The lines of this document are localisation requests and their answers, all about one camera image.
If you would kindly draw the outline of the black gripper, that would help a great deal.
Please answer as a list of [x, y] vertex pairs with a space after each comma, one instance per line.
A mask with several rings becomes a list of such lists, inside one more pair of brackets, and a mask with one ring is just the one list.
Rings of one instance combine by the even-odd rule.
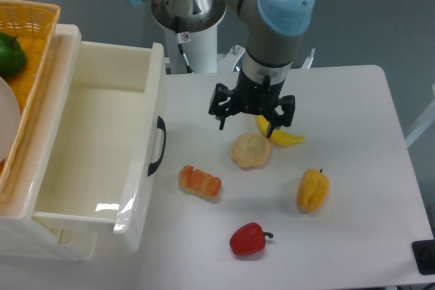
[[254, 81], [241, 71], [235, 89], [231, 90], [222, 83], [215, 85], [209, 114], [220, 122], [219, 130], [223, 130], [226, 118], [232, 115], [240, 112], [254, 115], [266, 113], [266, 138], [271, 138], [275, 129], [292, 125], [296, 110], [294, 95], [279, 97], [282, 87], [282, 81], [273, 84], [269, 71], [260, 76], [260, 81]]

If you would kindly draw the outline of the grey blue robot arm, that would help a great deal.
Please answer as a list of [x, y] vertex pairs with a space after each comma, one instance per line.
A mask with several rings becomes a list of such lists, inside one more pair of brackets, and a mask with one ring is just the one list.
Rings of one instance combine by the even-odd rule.
[[233, 89], [218, 84], [209, 113], [224, 122], [238, 113], [262, 115], [268, 132], [290, 126], [294, 96], [281, 95], [300, 39], [308, 29], [315, 0], [128, 0], [150, 2], [164, 29], [173, 73], [206, 73], [217, 69], [217, 27], [232, 9], [248, 26], [249, 37]]

